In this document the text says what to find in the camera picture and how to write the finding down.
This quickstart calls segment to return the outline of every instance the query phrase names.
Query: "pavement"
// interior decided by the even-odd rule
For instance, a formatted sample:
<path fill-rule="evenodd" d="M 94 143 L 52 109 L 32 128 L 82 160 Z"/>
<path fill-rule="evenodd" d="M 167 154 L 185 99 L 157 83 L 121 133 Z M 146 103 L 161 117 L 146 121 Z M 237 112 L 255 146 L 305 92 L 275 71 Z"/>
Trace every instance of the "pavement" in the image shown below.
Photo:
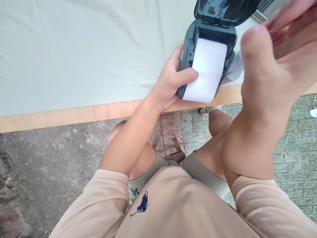
<path fill-rule="evenodd" d="M 317 222 L 317 94 L 293 106 L 274 153 L 275 180 Z M 236 117 L 242 104 L 224 105 Z M 48 237 L 96 171 L 111 129 L 124 119 L 0 135 L 0 237 Z M 161 149 L 177 137 L 186 155 L 211 138 L 197 110 L 162 114 L 150 139 Z M 231 194 L 225 201 L 234 205 Z"/>

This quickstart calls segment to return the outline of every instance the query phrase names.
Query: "printer lid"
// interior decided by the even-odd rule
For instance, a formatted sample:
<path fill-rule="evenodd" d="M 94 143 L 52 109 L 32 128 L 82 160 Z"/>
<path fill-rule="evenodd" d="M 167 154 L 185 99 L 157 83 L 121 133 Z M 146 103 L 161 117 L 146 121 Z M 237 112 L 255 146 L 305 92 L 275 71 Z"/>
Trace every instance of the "printer lid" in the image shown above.
<path fill-rule="evenodd" d="M 257 10 L 259 3 L 260 0 L 197 0 L 194 15 L 209 24 L 238 26 Z"/>

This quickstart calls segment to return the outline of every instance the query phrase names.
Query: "navy blue logo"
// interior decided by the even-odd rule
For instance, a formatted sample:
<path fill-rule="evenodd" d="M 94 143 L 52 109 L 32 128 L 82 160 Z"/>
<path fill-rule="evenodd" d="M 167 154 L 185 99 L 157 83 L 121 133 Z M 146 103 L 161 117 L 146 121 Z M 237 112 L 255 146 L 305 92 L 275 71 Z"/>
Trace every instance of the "navy blue logo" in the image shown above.
<path fill-rule="evenodd" d="M 129 188 L 129 189 L 130 189 L 131 193 L 132 193 L 134 196 L 140 194 L 137 188 L 136 188 L 135 190 L 134 190 L 133 188 Z"/>
<path fill-rule="evenodd" d="M 133 214 L 130 214 L 130 216 L 134 216 L 135 214 L 137 214 L 139 212 L 145 212 L 147 207 L 148 207 L 148 192 L 145 191 L 145 193 L 143 194 L 143 197 L 142 197 L 141 205 L 138 206 L 136 212 Z"/>

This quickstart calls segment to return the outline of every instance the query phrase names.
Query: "leg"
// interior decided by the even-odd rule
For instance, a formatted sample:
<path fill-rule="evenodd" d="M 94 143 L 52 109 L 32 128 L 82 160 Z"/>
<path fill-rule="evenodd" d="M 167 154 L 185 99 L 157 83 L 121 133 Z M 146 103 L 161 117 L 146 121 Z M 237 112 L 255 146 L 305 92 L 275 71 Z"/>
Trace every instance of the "leg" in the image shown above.
<path fill-rule="evenodd" d="M 109 135 L 109 142 L 115 137 L 115 135 L 121 130 L 121 128 L 125 125 L 126 121 L 122 121 L 119 124 L 117 124 L 111 131 Z M 153 149 L 151 144 L 149 142 L 146 143 L 144 146 L 141 155 L 139 159 L 137 160 L 135 166 L 133 167 L 129 180 L 133 180 L 136 178 L 141 177 L 145 172 L 151 167 L 153 164 L 155 158 L 156 158 L 157 152 Z"/>
<path fill-rule="evenodd" d="M 194 179 L 224 198 L 229 192 L 221 162 L 221 147 L 233 119 L 215 109 L 209 113 L 209 131 L 212 135 L 205 145 L 187 156 L 180 166 Z"/>
<path fill-rule="evenodd" d="M 126 121 L 120 122 L 116 125 L 110 133 L 109 141 L 111 141 L 115 135 L 120 131 L 124 126 Z M 150 143 L 146 143 L 144 146 L 139 159 L 132 168 L 132 171 L 129 176 L 129 196 L 130 203 L 132 204 L 133 200 L 138 194 L 141 193 L 141 190 L 144 188 L 145 184 L 152 178 L 152 176 L 163 166 L 176 165 L 178 163 L 171 160 L 166 161 L 159 153 L 157 153 Z"/>
<path fill-rule="evenodd" d="M 209 132 L 212 138 L 195 151 L 197 158 L 216 176 L 226 181 L 221 162 L 221 147 L 224 136 L 233 119 L 216 109 L 209 113 Z"/>

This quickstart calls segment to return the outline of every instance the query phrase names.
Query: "wooden board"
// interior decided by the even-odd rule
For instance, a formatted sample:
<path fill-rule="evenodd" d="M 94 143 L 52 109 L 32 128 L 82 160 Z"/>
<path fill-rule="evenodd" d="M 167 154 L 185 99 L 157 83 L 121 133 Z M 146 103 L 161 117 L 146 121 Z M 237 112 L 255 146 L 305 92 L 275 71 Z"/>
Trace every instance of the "wooden board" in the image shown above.
<path fill-rule="evenodd" d="M 317 84 L 305 94 L 317 93 Z M 0 117 L 0 133 L 129 117 L 142 100 Z M 220 88 L 210 104 L 177 100 L 164 112 L 242 102 L 241 84 Z"/>

